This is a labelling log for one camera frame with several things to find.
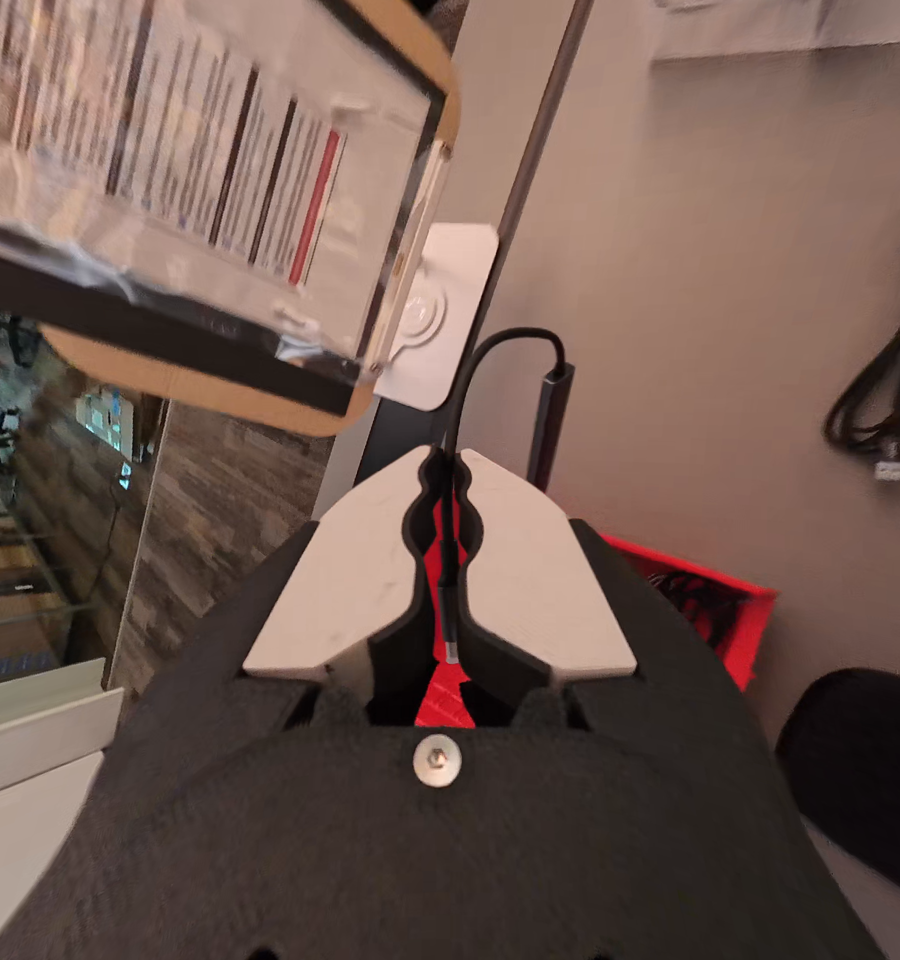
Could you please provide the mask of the wooden instruction board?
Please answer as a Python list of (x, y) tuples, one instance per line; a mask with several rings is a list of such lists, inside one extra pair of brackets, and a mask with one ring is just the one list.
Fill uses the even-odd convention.
[(460, 114), (411, 2), (0, 1), (0, 310), (89, 377), (334, 437)]

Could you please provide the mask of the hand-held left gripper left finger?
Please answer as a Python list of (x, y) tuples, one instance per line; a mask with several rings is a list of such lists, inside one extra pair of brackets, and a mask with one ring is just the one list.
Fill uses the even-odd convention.
[(416, 563), (403, 522), (431, 454), (410, 450), (324, 513), (242, 663), (247, 675), (374, 684), (371, 639), (411, 608)]

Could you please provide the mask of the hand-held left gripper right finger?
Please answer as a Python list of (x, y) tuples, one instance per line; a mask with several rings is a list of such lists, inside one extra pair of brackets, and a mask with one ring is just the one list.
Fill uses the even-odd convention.
[(637, 660), (569, 516), (484, 455), (458, 456), (460, 662), (483, 687), (630, 677)]

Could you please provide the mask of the clear plastic bin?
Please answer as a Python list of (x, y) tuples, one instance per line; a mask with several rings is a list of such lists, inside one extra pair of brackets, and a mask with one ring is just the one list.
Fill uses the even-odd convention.
[(900, 44), (900, 1), (651, 1), (655, 62)]

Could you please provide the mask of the white stand base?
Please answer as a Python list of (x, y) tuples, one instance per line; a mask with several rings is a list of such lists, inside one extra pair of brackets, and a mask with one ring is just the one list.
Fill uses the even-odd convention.
[(423, 412), (446, 402), (498, 249), (488, 223), (430, 227), (377, 398)]

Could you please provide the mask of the red plastic bin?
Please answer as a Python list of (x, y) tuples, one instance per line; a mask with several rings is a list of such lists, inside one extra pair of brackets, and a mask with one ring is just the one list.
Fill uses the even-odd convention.
[[(436, 588), (442, 569), (442, 531), (438, 501), (422, 500), (408, 511), (406, 540), (416, 545), (425, 576), (424, 620), (443, 643), (437, 624)], [(728, 578), (693, 563), (683, 563), (659, 551), (601, 536), (581, 519), (571, 525), (636, 656), (629, 677), (577, 681), (565, 686), (564, 705), (557, 711), (564, 725), (580, 730), (649, 730), (653, 716), (689, 729), (705, 723), (725, 732), (742, 710), (737, 702), (754, 676), (756, 655), (777, 594), (764, 587)], [(684, 580), (683, 592), (667, 593), (666, 584)], [(417, 726), (505, 728), (519, 723), (546, 724), (558, 693), (529, 690), (521, 706), (511, 706), (480, 688), (463, 666), (434, 661), (417, 697)]]

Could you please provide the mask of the silver logo usb hub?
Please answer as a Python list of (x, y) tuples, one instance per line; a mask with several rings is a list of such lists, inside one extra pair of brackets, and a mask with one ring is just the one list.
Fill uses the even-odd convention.
[(528, 483), (546, 492), (551, 480), (566, 409), (571, 394), (575, 366), (566, 358), (561, 337), (541, 327), (518, 326), (490, 335), (465, 358), (451, 390), (450, 410), (443, 443), (444, 477), (440, 498), (440, 559), (437, 581), (437, 607), (446, 663), (456, 666), (458, 652), (458, 579), (460, 572), (459, 541), (455, 527), (456, 460), (459, 432), (471, 382), (482, 362), (496, 347), (514, 341), (541, 341), (553, 350), (553, 366), (543, 378), (533, 420), (533, 435), (527, 466)]

